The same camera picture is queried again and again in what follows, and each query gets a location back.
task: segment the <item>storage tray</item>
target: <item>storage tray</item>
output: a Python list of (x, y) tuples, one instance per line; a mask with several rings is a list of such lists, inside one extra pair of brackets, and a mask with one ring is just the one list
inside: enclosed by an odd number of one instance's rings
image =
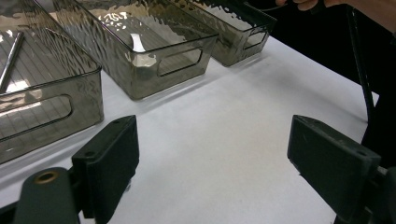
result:
[(33, 0), (0, 15), (0, 70), (24, 33), (0, 93), (0, 163), (103, 120), (101, 66)]
[(212, 56), (231, 66), (262, 51), (276, 19), (240, 0), (170, 0), (219, 33)]
[(133, 100), (202, 75), (218, 36), (166, 0), (53, 3), (63, 28)]

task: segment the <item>table surface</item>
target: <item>table surface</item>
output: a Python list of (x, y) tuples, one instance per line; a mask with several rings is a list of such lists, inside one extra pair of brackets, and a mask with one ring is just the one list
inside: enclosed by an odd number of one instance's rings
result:
[[(361, 86), (270, 37), (262, 51), (134, 102), (102, 74), (105, 120), (0, 166), (0, 206), (110, 121), (136, 115), (140, 163), (110, 223), (330, 224), (335, 213), (287, 158), (291, 118), (319, 119), (360, 142)], [(93, 223), (82, 220), (82, 223)]]

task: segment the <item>human hand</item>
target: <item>human hand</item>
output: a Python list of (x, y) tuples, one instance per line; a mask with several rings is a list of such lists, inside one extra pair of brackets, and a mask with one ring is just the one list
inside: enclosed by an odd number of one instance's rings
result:
[[(275, 0), (278, 6), (284, 6), (288, 0)], [(297, 4), (297, 8), (301, 11), (307, 11), (313, 8), (318, 1), (324, 1), (326, 7), (332, 7), (335, 5), (344, 4), (346, 0), (292, 0)]]

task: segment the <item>person's arm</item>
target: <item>person's arm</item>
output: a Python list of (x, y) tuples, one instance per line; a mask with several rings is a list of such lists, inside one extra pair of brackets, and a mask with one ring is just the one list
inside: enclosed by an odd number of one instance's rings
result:
[[(285, 5), (287, 0), (276, 0), (279, 6)], [(314, 7), (318, 0), (293, 0), (301, 11)], [(396, 33), (396, 0), (324, 0), (326, 7), (348, 4), (367, 17), (376, 21), (392, 33)]]

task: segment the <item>smoky plastic container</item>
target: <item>smoky plastic container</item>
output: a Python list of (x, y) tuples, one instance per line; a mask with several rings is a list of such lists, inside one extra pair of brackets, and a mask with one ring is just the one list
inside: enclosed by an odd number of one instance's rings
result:
[(0, 163), (104, 118), (101, 66), (35, 1), (18, 8), (0, 16)]
[(231, 66), (262, 51), (276, 19), (239, 0), (170, 0), (219, 33), (212, 56)]
[(57, 20), (132, 100), (205, 73), (218, 37), (166, 0), (57, 0)]

